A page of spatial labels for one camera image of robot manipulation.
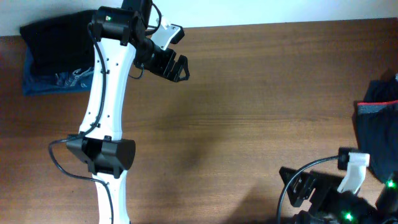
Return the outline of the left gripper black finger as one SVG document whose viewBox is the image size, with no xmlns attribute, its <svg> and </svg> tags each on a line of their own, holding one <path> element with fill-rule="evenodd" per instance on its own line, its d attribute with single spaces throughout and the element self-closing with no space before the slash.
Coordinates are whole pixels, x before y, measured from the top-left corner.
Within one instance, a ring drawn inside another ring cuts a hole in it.
<svg viewBox="0 0 398 224">
<path fill-rule="evenodd" d="M 187 81 L 189 78 L 190 72 L 188 69 L 188 58 L 181 55 L 169 73 L 169 80 L 172 82 L 181 82 Z"/>
<path fill-rule="evenodd" d="M 182 26 L 178 26 L 176 24 L 172 24 L 172 30 L 174 32 L 174 36 L 172 37 L 170 43 L 178 44 L 183 37 L 185 36 L 184 30 Z"/>
</svg>

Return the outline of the blue denim jeans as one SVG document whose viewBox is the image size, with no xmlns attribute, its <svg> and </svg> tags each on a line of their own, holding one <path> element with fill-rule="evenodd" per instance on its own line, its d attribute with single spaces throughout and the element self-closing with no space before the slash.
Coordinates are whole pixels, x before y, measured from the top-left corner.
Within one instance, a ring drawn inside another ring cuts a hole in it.
<svg viewBox="0 0 398 224">
<path fill-rule="evenodd" d="M 32 71 L 33 65 L 33 55 L 30 48 L 27 48 L 22 76 L 22 93 L 24 96 L 78 93 L 91 89 L 93 67 L 79 68 L 52 75 L 36 75 Z"/>
</svg>

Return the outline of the black shorts garment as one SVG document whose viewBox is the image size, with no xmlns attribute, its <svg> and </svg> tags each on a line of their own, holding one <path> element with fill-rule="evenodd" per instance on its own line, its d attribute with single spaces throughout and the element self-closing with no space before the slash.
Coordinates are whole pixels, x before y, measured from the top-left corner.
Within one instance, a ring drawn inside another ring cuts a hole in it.
<svg viewBox="0 0 398 224">
<path fill-rule="evenodd" d="M 34 60 L 30 71 L 47 76 L 93 66 L 94 47 L 87 27 L 94 13 L 86 10 L 20 27 Z"/>
</svg>

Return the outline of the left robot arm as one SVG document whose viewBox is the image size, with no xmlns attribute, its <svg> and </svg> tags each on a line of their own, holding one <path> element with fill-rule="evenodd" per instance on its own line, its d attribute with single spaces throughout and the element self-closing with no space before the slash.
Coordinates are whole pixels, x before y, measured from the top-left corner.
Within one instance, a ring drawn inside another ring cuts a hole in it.
<svg viewBox="0 0 398 224">
<path fill-rule="evenodd" d="M 88 24 L 95 65 L 85 117 L 77 134 L 65 140 L 67 149 L 90 172 L 96 185 L 100 223 L 129 223 L 126 179 L 136 143 L 123 138 L 122 112 L 131 67 L 171 82 L 189 79 L 188 60 L 171 45 L 185 33 L 181 26 L 159 16 L 152 1 L 124 1 L 119 8 L 100 7 Z"/>
</svg>

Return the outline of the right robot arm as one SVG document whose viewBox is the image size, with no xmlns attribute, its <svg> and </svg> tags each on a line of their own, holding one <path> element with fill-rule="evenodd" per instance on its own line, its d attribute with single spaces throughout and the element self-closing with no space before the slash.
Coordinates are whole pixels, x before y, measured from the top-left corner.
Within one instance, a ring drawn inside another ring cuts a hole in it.
<svg viewBox="0 0 398 224">
<path fill-rule="evenodd" d="M 309 200 L 308 210 L 301 210 L 291 218 L 277 218 L 277 223 L 397 223 L 397 182 L 387 181 L 376 203 L 352 192 L 337 191 L 342 177 L 321 172 L 303 172 L 287 189 L 291 206 L 299 208 Z"/>
</svg>

